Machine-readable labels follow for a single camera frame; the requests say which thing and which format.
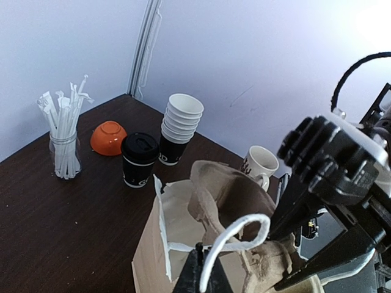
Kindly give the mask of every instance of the black cable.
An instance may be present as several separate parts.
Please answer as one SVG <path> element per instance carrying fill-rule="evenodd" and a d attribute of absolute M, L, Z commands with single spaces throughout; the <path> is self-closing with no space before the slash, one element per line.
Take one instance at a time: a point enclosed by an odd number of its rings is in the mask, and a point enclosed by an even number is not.
<path fill-rule="evenodd" d="M 368 61 L 378 59 L 378 58 L 387 58 L 387 57 L 391 57 L 391 52 L 380 52 L 380 53 L 376 53 L 376 54 L 372 54 L 367 57 L 364 57 L 363 59 L 358 60 L 355 64 L 350 66 L 350 68 L 343 74 L 340 81 L 338 81 L 337 87 L 334 90 L 334 94 L 332 95 L 332 98 L 331 98 L 331 111 L 333 111 L 334 108 L 337 107 L 338 95 L 341 91 L 341 88 L 342 88 L 343 84 L 345 83 L 345 81 L 348 79 L 349 75 L 351 75 L 354 70 L 356 70 L 362 64 L 364 64 Z"/>

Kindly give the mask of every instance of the mug handle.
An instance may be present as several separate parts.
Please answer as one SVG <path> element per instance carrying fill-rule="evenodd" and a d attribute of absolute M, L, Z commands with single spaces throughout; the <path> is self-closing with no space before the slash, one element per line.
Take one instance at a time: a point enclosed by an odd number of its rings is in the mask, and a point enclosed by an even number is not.
<path fill-rule="evenodd" d="M 262 173 L 262 174 L 259 174 L 259 175 L 257 175 L 257 177 L 255 177 L 254 178 L 255 179 L 255 181 L 259 184 L 259 185 L 261 185 L 261 187 L 262 187 L 262 189 L 264 190 L 264 191 L 268 191 L 268 189 L 269 189 L 269 184 L 270 184 L 270 179 L 269 179 L 269 177 L 266 175 L 266 174 L 264 174 L 264 173 Z"/>

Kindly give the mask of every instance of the orange bowl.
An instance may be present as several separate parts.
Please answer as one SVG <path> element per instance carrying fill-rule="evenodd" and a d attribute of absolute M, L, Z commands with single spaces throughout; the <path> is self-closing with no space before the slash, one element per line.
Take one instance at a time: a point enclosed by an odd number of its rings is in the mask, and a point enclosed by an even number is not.
<path fill-rule="evenodd" d="M 122 140 L 127 136 L 124 128 L 115 121 L 106 121 L 99 125 L 91 136 L 91 147 L 103 156 L 121 154 Z"/>

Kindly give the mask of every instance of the black coffee cup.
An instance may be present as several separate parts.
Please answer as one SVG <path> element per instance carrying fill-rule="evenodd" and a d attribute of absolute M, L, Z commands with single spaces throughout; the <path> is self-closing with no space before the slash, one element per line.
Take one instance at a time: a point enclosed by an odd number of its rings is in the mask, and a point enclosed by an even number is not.
<path fill-rule="evenodd" d="M 123 139 L 121 150 L 123 181 L 132 188 L 145 186 L 159 156 L 158 142 L 149 134 L 136 132 Z"/>
<path fill-rule="evenodd" d="M 167 166 L 176 165 L 182 157 L 189 142 L 175 143 L 160 135 L 160 155 L 159 161 Z"/>

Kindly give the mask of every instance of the stack of paper cups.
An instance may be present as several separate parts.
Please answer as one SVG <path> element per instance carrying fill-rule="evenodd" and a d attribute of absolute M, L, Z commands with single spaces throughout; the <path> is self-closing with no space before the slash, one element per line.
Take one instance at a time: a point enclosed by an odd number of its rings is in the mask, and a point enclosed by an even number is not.
<path fill-rule="evenodd" d="M 169 98 L 161 123 L 159 160 L 173 166 L 180 160 L 194 136 L 203 112 L 202 103 L 193 96 L 176 93 Z"/>

